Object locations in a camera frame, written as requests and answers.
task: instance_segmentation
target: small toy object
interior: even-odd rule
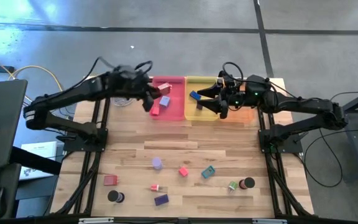
[[[193,99],[195,99],[195,100],[200,100],[201,99],[201,95],[196,93],[194,90],[191,91],[190,96],[193,97]]]
[[[197,109],[198,109],[198,110],[202,110],[202,109],[203,109],[203,105],[197,103]]]
[[[154,106],[152,109],[152,115],[158,116],[158,114],[160,114],[160,108],[158,106]]]
[[[230,181],[230,184],[229,184],[229,190],[230,192],[232,192],[233,190],[236,190],[237,189],[237,186],[238,184],[234,181]]]
[[[172,85],[170,85],[169,83],[164,83],[162,85],[159,85],[158,89],[160,90],[160,93],[162,95],[167,95],[171,92]]]
[[[155,206],[162,205],[163,203],[169,202],[168,195],[162,195],[154,198]]]
[[[161,105],[161,106],[164,106],[164,107],[167,107],[168,104],[169,104],[169,100],[170,100],[169,97],[167,97],[167,96],[162,96],[162,97],[161,97],[161,100],[160,100],[160,105]]]
[[[123,193],[118,192],[117,190],[112,190],[107,195],[107,198],[110,202],[121,203],[124,201],[125,195]]]
[[[105,175],[104,176],[104,185],[105,186],[109,186],[109,185],[117,185],[118,183],[118,176],[116,175]]]
[[[203,175],[203,177],[205,179],[207,179],[208,177],[210,177],[211,175],[213,175],[215,173],[215,169],[213,166],[209,166],[207,169],[205,169],[201,175]]]
[[[247,177],[244,180],[240,180],[239,186],[241,189],[253,188],[255,186],[255,180],[252,177]]]
[[[186,167],[181,167],[179,169],[179,173],[182,175],[182,177],[186,177],[189,172],[187,171]]]
[[[158,188],[159,188],[159,185],[158,185],[158,184],[152,184],[150,190],[151,190],[151,191],[158,192]]]
[[[154,169],[158,169],[158,170],[162,169],[162,161],[160,158],[155,157],[152,161],[152,164]]]

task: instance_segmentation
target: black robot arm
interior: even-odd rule
[[[149,111],[154,99],[161,96],[160,90],[148,84],[149,76],[138,68],[120,65],[111,72],[85,80],[73,88],[52,95],[37,97],[24,108],[26,126],[34,130],[55,128],[79,135],[84,140],[98,140],[98,129],[94,123],[77,123],[54,116],[50,110],[72,105],[84,100],[98,101],[110,97],[143,100],[143,108]]]
[[[279,146],[293,134],[300,134],[317,128],[330,130],[342,129],[347,124],[343,109],[330,100],[285,96],[276,91],[268,78],[251,75],[246,80],[238,80],[225,70],[220,71],[217,82],[210,88],[197,93],[212,99],[199,100],[202,106],[227,117],[229,110],[238,110],[242,106],[258,106],[264,113],[291,111],[315,114],[316,116],[286,126],[275,124],[263,132],[263,145]],[[245,83],[245,91],[240,86]]]

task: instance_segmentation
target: purple block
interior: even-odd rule
[[[168,104],[169,104],[169,100],[170,98],[167,97],[167,96],[162,96],[161,97],[161,100],[160,100],[160,105],[164,106],[164,107],[167,107]]]
[[[155,157],[152,161],[154,169],[162,169],[162,161],[160,158]]]
[[[155,206],[162,205],[163,203],[169,202],[168,195],[162,195],[154,198]]]

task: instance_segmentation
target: pink tray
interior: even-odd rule
[[[160,114],[150,116],[153,119],[164,121],[181,121],[185,119],[185,77],[153,77],[153,86],[158,87],[161,84],[169,83],[172,85],[171,92],[167,95],[170,98],[167,108],[160,106],[161,98],[154,100],[154,106],[160,107]]]

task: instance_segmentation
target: metal bracket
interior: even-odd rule
[[[65,141],[64,151],[68,152],[103,152],[106,147],[108,130],[106,128],[98,128],[98,140],[96,143],[87,142],[77,134],[72,134],[73,139]]]
[[[268,140],[269,130],[259,130],[259,144],[262,153],[301,153],[303,152],[302,144],[300,142],[299,134],[293,134],[288,139],[284,140],[277,147],[269,143]]]
[[[279,219],[253,218],[252,224],[287,224],[287,221]]]
[[[189,219],[187,217],[178,217],[178,223],[177,224],[189,224]]]
[[[89,223],[114,223],[114,217],[103,217],[103,218],[80,218],[78,224],[89,224]]]

